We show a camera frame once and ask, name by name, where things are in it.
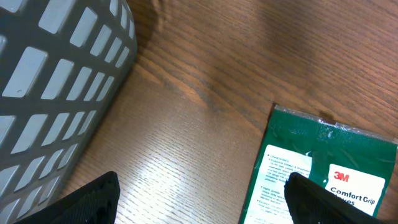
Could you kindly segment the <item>green white package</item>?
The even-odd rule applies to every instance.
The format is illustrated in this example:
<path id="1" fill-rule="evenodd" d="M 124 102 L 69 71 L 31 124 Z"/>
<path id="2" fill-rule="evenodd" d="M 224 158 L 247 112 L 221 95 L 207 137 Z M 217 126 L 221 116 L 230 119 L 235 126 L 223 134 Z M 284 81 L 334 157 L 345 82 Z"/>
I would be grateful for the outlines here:
<path id="1" fill-rule="evenodd" d="M 284 185 L 297 172 L 377 218 L 397 141 L 275 105 L 255 161 L 240 223 L 293 223 Z"/>

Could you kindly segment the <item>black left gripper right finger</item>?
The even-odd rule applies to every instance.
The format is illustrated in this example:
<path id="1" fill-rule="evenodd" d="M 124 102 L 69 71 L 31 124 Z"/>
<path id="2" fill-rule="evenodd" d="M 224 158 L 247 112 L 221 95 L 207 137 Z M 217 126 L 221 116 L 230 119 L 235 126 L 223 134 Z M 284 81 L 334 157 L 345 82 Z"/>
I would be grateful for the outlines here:
<path id="1" fill-rule="evenodd" d="M 294 224 L 383 224 L 297 172 L 285 182 L 284 195 Z"/>

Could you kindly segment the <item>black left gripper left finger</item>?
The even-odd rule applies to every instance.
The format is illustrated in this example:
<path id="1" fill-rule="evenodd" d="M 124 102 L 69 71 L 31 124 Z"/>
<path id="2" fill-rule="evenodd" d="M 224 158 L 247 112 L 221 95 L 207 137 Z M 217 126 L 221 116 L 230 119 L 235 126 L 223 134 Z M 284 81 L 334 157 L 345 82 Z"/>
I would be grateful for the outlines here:
<path id="1" fill-rule="evenodd" d="M 17 224 L 114 224 L 121 189 L 109 171 Z"/>

